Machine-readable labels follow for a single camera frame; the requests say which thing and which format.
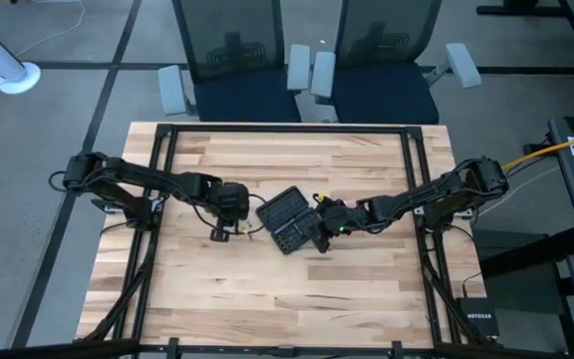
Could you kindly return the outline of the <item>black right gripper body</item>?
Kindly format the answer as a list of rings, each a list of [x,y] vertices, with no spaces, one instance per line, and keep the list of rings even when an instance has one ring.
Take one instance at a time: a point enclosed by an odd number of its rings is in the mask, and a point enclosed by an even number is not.
[[[320,216],[319,228],[326,237],[364,230],[365,213],[359,206],[349,207],[341,199],[316,196],[315,210]]]

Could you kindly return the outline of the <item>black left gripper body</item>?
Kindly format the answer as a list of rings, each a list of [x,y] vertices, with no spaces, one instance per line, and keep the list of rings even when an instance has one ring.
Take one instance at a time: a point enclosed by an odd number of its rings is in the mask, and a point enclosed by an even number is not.
[[[239,182],[224,182],[216,189],[216,216],[226,222],[246,220],[249,213],[249,190]]]

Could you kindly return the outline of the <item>black plastic tool case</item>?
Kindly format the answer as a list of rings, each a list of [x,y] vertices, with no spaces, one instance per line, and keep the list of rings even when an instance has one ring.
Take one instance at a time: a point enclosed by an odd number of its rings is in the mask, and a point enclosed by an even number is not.
[[[255,210],[283,254],[320,237],[319,216],[297,186],[290,186]]]

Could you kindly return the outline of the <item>mesh-back office chair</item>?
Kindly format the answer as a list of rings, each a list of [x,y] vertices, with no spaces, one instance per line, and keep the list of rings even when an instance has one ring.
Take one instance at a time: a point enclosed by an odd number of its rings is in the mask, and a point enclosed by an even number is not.
[[[442,0],[341,0],[334,50],[315,55],[309,91],[341,124],[436,125],[431,87],[453,72],[465,89],[481,76],[462,43],[445,45],[441,64],[424,73]]]
[[[281,0],[171,0],[194,98],[178,65],[157,71],[166,115],[203,122],[299,123],[311,48],[285,47]]]

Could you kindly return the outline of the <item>black desk foot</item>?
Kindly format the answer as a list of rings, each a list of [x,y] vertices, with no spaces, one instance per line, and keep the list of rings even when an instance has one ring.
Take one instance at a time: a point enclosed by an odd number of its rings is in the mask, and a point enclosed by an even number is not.
[[[477,229],[474,243],[482,275],[503,275],[574,254],[574,227],[555,234]]]

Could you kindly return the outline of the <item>white tower fan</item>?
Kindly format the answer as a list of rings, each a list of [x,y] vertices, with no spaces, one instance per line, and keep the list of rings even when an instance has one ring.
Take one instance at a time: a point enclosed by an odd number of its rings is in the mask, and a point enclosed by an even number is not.
[[[41,79],[41,69],[34,63],[21,62],[0,42],[0,91],[19,95],[31,90]]]

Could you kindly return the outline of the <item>black aluminium table frame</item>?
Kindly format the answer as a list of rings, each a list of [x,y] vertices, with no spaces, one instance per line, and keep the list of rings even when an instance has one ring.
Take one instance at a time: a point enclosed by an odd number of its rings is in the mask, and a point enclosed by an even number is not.
[[[306,193],[356,197],[402,190],[429,175],[419,127],[311,124],[161,123],[147,160],[167,171],[217,171],[264,196],[297,183]],[[280,254],[265,234],[211,244],[178,203],[161,210],[151,237],[156,257],[123,321],[129,338],[2,349],[0,359],[116,359],[159,353],[376,356],[387,359],[574,359],[574,356],[443,343],[434,296],[438,279],[420,267],[415,220],[388,239],[408,248],[395,264],[383,237],[339,240],[330,268],[303,254]]]

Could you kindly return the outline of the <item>black Netgear network switch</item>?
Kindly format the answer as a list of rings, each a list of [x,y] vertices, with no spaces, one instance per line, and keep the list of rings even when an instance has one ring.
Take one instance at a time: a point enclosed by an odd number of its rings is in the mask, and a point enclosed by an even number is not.
[[[499,335],[495,308],[487,298],[462,297],[456,302],[466,319],[481,335],[485,337]]]

